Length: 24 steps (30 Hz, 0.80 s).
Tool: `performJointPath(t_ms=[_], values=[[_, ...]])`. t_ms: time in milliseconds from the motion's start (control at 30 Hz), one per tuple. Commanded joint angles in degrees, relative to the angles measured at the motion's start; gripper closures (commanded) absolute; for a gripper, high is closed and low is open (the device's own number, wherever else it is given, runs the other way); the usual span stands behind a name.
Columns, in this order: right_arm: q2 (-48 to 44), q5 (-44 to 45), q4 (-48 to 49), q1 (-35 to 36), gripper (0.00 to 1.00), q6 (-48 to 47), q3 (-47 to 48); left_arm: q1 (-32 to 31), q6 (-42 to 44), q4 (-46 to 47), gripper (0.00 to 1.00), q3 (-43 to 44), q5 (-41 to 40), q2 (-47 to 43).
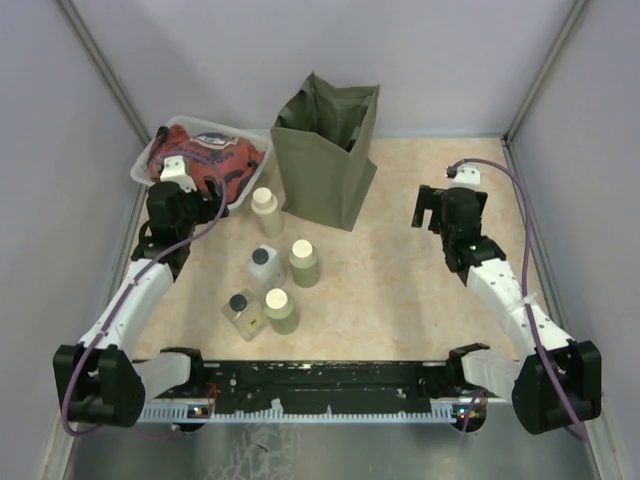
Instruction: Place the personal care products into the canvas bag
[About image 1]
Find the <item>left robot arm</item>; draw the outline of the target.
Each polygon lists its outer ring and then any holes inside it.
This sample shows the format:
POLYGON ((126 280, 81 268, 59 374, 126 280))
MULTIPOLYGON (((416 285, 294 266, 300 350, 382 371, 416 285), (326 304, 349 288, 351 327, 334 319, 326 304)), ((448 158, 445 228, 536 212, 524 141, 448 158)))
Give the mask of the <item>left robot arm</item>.
POLYGON ((151 314, 174 285, 201 238, 228 214, 223 180, 205 179, 200 191, 182 180, 162 180, 148 190, 148 219, 114 297, 96 323, 73 345, 60 346, 53 370, 65 432, 80 437, 102 426, 132 427, 144 406, 170 390, 194 397, 208 384, 199 350, 168 347, 135 363, 131 353, 151 314))

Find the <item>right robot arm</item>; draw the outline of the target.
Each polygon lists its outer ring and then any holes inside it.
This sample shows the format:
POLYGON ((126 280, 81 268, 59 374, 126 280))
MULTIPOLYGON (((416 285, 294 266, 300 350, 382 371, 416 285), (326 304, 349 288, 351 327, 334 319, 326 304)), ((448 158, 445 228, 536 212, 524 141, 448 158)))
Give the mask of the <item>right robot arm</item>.
POLYGON ((445 263, 495 315, 518 352, 504 358, 479 346, 453 352, 448 387, 461 396, 476 388, 509 401, 525 430, 537 435, 600 416, 602 357, 591 341, 576 341, 522 290, 504 251, 484 235, 485 192, 420 186, 412 225, 442 242, 445 263))

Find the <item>cream white bottle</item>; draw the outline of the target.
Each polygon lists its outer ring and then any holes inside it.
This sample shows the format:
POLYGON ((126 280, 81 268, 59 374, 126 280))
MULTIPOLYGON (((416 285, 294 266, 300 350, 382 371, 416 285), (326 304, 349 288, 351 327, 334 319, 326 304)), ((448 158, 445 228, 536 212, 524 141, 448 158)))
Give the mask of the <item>cream white bottle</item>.
POLYGON ((282 212, 275 194, 267 187, 259 187, 252 193, 251 209, 261 232, 267 238, 281 234, 284 228, 282 212))

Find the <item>olive green canvas bag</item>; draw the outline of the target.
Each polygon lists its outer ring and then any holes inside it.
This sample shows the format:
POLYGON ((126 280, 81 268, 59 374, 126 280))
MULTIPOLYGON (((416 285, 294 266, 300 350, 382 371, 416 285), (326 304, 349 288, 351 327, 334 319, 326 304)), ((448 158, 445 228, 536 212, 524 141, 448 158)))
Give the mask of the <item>olive green canvas bag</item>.
POLYGON ((369 158, 380 87, 336 87, 312 73, 279 111, 270 135, 282 210, 352 231, 377 166, 369 158))

